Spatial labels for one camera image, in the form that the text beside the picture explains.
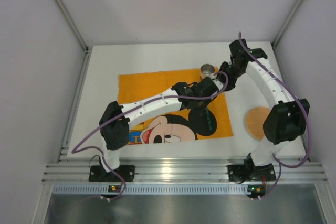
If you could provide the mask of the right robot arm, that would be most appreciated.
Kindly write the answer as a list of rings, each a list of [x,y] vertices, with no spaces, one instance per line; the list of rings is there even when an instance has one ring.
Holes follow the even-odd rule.
[[[245,39],[229,44],[230,62],[223,62],[218,77],[227,83],[225,91],[235,88],[239,77],[246,74],[256,84],[270,109],[263,123],[264,138],[247,156],[252,167],[262,167],[275,160],[289,142],[310,131],[310,104],[298,99],[274,72],[268,56],[261,48],[250,49]]]

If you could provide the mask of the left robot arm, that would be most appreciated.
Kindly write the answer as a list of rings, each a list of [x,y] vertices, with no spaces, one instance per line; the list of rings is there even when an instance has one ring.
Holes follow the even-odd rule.
[[[120,166],[120,152],[129,140],[130,130],[150,121],[140,133],[142,144],[193,142],[210,136],[216,126],[207,106],[228,86],[227,74],[218,72],[200,82],[178,82],[162,93],[141,101],[111,102],[99,125],[104,140],[101,165],[106,172]]]

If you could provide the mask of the spoon with teal handle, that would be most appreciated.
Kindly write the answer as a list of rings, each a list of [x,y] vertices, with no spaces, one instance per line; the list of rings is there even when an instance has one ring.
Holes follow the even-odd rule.
[[[207,117],[208,130],[209,130],[209,131],[212,131],[211,116],[210,116],[210,113],[209,113],[209,110],[208,110],[207,107],[205,108],[205,113],[206,113],[206,117]]]

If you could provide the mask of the metal cup with cork band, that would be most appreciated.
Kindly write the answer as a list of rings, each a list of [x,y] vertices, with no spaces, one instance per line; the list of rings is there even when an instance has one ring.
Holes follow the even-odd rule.
[[[215,73],[215,67],[211,64],[203,64],[200,67],[200,79],[203,80],[206,77],[210,77],[212,74]]]

